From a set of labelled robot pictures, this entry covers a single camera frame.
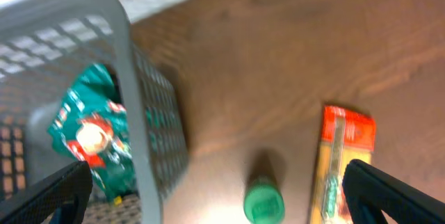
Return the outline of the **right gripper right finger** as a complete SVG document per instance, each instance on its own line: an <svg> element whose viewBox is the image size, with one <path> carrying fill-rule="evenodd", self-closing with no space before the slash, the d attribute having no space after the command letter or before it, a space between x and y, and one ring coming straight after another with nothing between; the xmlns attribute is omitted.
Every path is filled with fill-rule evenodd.
<svg viewBox="0 0 445 224"><path fill-rule="evenodd" d="M354 223L444 223L444 203L359 160L347 166L342 182Z"/></svg>

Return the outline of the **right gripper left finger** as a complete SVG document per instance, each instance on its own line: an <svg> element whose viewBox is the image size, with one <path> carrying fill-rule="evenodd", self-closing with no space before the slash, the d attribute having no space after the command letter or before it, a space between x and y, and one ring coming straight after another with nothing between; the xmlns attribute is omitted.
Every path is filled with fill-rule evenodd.
<svg viewBox="0 0 445 224"><path fill-rule="evenodd" d="M2 223L83 222L92 191L87 162L75 161L1 203Z"/></svg>

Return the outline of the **orange spaghetti pack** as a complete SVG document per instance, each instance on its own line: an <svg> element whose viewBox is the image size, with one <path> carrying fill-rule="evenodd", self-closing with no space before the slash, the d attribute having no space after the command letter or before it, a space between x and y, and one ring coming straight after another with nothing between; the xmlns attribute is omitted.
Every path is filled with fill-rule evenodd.
<svg viewBox="0 0 445 224"><path fill-rule="evenodd" d="M310 224L352 223L342 189L343 176L353 159L371 163L375 131L375 120L370 116L340 106L324 106Z"/></svg>

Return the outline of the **green coffee bag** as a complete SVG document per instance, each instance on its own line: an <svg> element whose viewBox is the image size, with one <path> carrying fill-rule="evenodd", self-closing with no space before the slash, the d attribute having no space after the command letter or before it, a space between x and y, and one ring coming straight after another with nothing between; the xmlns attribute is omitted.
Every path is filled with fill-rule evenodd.
<svg viewBox="0 0 445 224"><path fill-rule="evenodd" d="M113 79L104 64L88 66L66 90L47 130L54 151L88 163L109 201L136 192L127 111Z"/></svg>

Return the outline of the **green lidded jar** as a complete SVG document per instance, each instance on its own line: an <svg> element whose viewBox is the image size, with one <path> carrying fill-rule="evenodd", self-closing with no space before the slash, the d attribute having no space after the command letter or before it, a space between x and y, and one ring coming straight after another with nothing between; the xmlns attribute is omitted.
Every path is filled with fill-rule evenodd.
<svg viewBox="0 0 445 224"><path fill-rule="evenodd" d="M243 211L252 224L280 224L285 215L284 199L269 177L255 178L247 187Z"/></svg>

